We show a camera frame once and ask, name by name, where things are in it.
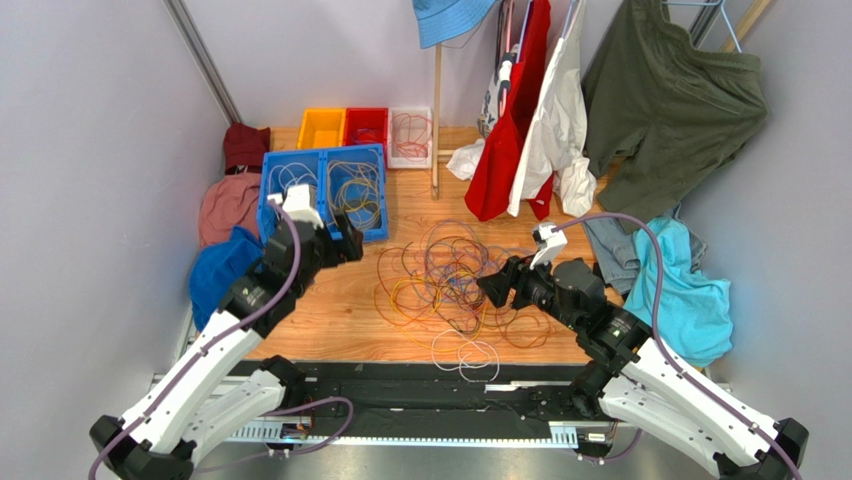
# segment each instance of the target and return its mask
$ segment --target wooden surface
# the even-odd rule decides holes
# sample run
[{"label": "wooden surface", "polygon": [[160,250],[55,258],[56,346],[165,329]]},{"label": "wooden surface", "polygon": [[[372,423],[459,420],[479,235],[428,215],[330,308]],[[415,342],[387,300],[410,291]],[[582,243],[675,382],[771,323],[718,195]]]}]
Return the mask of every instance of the wooden surface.
[{"label": "wooden surface", "polygon": [[[447,138],[460,138],[467,142],[470,129],[466,130],[467,133],[447,135]],[[273,129],[273,148],[293,148],[297,134],[296,129]],[[526,202],[521,205],[518,218],[504,214],[490,222],[480,223],[464,204],[463,197],[468,182],[457,180],[443,166],[439,169],[439,174],[442,195],[440,200],[433,201],[429,170],[389,171],[386,191],[390,240],[366,244],[364,258],[360,262],[321,271],[317,275],[316,283],[299,300],[296,312],[284,319],[249,357],[260,359],[278,354],[293,360],[430,362],[429,349],[410,341],[382,319],[376,310],[374,291],[378,284],[379,253],[383,249],[419,242],[424,232],[447,219],[469,224],[486,245],[534,250],[535,244],[530,232],[538,223]],[[602,179],[599,188],[604,183],[605,179]],[[596,205],[593,211],[599,210]],[[556,223],[571,218],[561,214],[555,200],[551,203],[550,211],[550,220]],[[456,231],[442,229],[442,233],[447,235],[461,231],[460,227]],[[557,262],[583,257],[591,264],[594,256],[582,227],[570,228],[566,231],[566,236],[568,246]],[[611,300],[620,303],[621,299],[615,292],[609,290],[607,295]],[[555,333],[541,347],[520,349],[506,344],[496,331],[484,330],[479,339],[494,345],[502,363],[564,364],[588,361],[576,345],[574,334],[570,330],[534,308],[525,309],[524,313],[535,316],[538,325],[535,320],[513,325],[511,335],[515,343],[522,344],[525,338],[526,343],[529,343],[539,336],[543,329],[546,331],[552,328]],[[405,327],[405,330],[421,343],[430,345],[435,335],[447,328],[446,322],[435,319]],[[448,335],[441,339],[439,348],[449,348],[460,343],[460,339]],[[436,358],[439,361],[452,362],[456,354],[436,354]]]}]

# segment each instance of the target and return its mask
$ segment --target storage bin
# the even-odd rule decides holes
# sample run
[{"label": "storage bin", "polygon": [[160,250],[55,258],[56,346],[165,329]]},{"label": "storage bin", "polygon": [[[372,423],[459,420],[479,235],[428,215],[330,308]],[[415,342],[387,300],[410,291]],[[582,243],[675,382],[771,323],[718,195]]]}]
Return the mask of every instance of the storage bin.
[{"label": "storage bin", "polygon": [[343,145],[368,145],[378,143],[388,152],[388,109],[347,108],[346,126],[343,128]]},{"label": "storage bin", "polygon": [[327,176],[323,220],[335,240],[342,238],[334,224],[333,210],[343,209],[364,241],[387,240],[388,209],[385,200],[385,168],[382,146],[357,145],[326,150]]},{"label": "storage bin", "polygon": [[324,184],[324,163],[323,150],[269,152],[263,156],[263,173],[257,202],[257,227],[264,245],[266,239],[275,232],[276,225],[275,211],[266,203],[267,195],[284,193],[290,185],[307,183],[316,188],[315,208],[320,212],[324,210],[324,193],[321,188]]},{"label": "storage bin", "polygon": [[390,168],[432,167],[432,109],[389,109]]},{"label": "storage bin", "polygon": [[343,145],[344,108],[308,108],[299,129],[299,150],[340,147]]}]

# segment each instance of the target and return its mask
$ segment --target red shirt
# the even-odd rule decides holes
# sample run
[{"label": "red shirt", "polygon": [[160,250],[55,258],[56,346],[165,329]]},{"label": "red shirt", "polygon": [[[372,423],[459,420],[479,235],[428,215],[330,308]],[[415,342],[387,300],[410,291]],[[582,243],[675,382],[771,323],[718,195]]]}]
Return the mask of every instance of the red shirt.
[{"label": "red shirt", "polygon": [[[468,187],[464,201],[467,208],[484,222],[500,215],[509,207],[509,193],[521,160],[524,140],[538,105],[538,95],[547,67],[547,31],[550,29],[550,2],[533,0],[530,7],[522,51],[512,67],[505,114],[497,120],[491,135],[485,139],[482,157]],[[541,187],[538,197],[530,201],[536,217],[550,213],[553,176]]]}]

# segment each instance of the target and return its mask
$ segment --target white wall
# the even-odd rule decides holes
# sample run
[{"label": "white wall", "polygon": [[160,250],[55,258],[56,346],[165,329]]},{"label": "white wall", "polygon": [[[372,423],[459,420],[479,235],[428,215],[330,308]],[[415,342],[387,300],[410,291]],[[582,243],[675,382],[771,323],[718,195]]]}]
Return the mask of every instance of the white wall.
[{"label": "white wall", "polygon": [[[519,37],[527,2],[518,0]],[[409,0],[186,0],[243,120],[297,126],[308,107],[431,106],[434,48],[420,49]],[[550,37],[561,34],[570,0],[551,0]],[[621,0],[588,0],[588,65]],[[689,26],[697,8],[675,7]],[[497,8],[443,53],[441,121],[474,125],[494,68]]]},{"label": "white wall", "polygon": [[0,476],[85,478],[172,361],[226,123],[159,1],[2,2],[0,65]]},{"label": "white wall", "polygon": [[849,2],[769,6],[743,43],[763,61],[768,122],[684,207],[710,246],[706,272],[733,281],[734,349],[718,372],[810,430],[806,479],[852,471],[850,16]]}]

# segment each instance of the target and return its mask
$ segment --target grey jeans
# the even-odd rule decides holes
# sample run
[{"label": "grey jeans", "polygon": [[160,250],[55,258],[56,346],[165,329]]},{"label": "grey jeans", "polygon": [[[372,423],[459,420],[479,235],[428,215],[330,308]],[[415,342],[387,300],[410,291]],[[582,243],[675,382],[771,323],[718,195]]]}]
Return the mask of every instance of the grey jeans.
[{"label": "grey jeans", "polygon": [[[680,205],[677,205],[660,216],[680,221],[679,213]],[[583,228],[589,237],[592,250],[595,251],[604,282],[611,285],[619,295],[629,292],[639,276],[639,258],[633,246],[633,235],[625,233],[621,224],[612,218],[590,220],[583,224]],[[701,267],[707,244],[690,230],[689,246],[692,249],[694,272]]]}]

